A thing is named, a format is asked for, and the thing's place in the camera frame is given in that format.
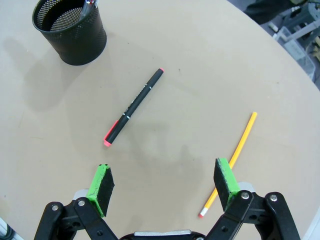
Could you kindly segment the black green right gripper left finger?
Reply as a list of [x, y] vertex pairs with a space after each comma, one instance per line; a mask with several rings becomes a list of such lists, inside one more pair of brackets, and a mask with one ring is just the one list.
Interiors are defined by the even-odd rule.
[[57, 201], [45, 206], [34, 239], [72, 240], [78, 231], [85, 230], [91, 240], [116, 240], [103, 220], [114, 186], [110, 166], [100, 164], [85, 196], [65, 206]]

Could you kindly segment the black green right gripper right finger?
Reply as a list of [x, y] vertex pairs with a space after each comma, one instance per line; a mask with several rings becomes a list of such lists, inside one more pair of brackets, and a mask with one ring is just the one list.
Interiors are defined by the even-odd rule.
[[264, 197], [241, 190], [225, 158], [215, 160], [213, 180], [223, 214], [206, 240], [233, 240], [243, 224], [252, 224], [262, 240], [299, 240], [293, 216], [284, 196], [269, 192]]

